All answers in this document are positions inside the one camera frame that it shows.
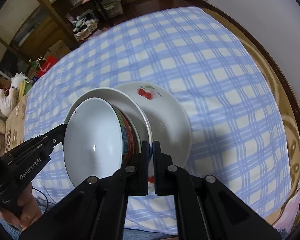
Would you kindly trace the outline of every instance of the dark wood baseboard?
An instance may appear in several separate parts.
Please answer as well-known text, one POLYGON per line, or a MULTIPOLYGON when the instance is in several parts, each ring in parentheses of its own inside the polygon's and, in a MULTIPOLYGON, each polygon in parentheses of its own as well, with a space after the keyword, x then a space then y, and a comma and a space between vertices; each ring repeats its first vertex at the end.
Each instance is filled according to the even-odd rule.
POLYGON ((238 28, 261 52, 261 54, 265 57, 267 62, 270 64, 272 69, 274 70, 275 74, 277 75, 280 83, 283 86, 284 91, 286 92, 289 102, 291 104, 291 108, 293 110, 294 117, 296 119, 296 123, 298 126, 299 136, 300 136, 300 107, 298 105, 297 99, 286 80, 285 76, 283 75, 281 69, 275 63, 273 58, 269 55, 269 53, 265 50, 265 48, 254 38, 242 25, 232 19, 229 15, 225 14, 223 11, 219 10, 218 8, 214 7, 213 5, 207 3, 205 0, 187 0, 193 4, 196 4, 199 7, 205 7, 211 11, 216 12, 217 14, 221 15, 223 18, 231 22, 236 28, 238 28))

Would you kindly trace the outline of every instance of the red bag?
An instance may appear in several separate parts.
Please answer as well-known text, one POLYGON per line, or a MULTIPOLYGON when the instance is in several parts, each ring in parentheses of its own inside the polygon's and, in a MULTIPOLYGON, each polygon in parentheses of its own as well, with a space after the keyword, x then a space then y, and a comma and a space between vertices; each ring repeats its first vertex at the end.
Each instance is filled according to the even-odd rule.
POLYGON ((58 62, 58 60, 53 57, 53 56, 49 56, 47 59, 45 58, 39 58, 36 63, 38 63, 39 60, 45 60, 46 62, 42 65, 42 67, 39 65, 39 72, 37 74, 38 78, 42 77, 53 65, 55 65, 55 63, 58 62))

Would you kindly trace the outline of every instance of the human hand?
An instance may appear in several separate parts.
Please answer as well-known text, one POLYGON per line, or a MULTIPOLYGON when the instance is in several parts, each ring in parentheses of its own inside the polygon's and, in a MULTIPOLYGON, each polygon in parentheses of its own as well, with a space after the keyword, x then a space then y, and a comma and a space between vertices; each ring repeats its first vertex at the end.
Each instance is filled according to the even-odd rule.
POLYGON ((20 218, 17 218, 12 212, 4 208, 0 208, 0 218, 15 227, 19 227, 21 225, 22 231, 27 229, 42 216, 41 210, 32 195, 31 183, 19 196, 17 205, 22 207, 20 218))

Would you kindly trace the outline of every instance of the plaid cloth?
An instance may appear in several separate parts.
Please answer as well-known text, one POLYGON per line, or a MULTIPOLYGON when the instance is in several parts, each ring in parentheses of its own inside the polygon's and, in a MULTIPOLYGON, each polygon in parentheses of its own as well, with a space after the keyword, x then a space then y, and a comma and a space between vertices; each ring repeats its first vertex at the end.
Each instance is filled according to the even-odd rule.
MULTIPOLYGON (((213 174, 260 216, 290 191, 286 137, 274 97, 240 41, 197 7, 148 14, 111 28, 63 57, 29 93, 25 138, 62 124, 84 92, 155 83, 185 108, 193 136, 186 169, 213 174)), ((72 189, 62 145, 33 186, 58 202, 72 189)), ((127 228, 176 234, 172 197, 130 197, 127 228)))

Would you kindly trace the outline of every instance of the metal screw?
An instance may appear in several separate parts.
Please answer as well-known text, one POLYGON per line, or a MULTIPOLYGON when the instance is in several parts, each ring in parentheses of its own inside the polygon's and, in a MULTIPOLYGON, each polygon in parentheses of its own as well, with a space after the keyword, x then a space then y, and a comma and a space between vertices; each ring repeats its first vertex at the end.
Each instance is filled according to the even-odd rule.
POLYGON ((134 166, 127 166, 126 167, 126 172, 134 172, 136 170, 136 168, 134 166))
POLYGON ((175 171, 177 171, 177 169, 178 169, 178 167, 175 165, 168 166, 168 171, 175 172, 175 171))
POLYGON ((89 184, 95 184, 98 181, 98 178, 95 176, 90 176, 89 178, 87 178, 87 182, 89 184))
POLYGON ((212 176, 212 175, 208 175, 206 177, 206 181, 209 182, 209 183, 214 183, 216 181, 216 177, 212 176))

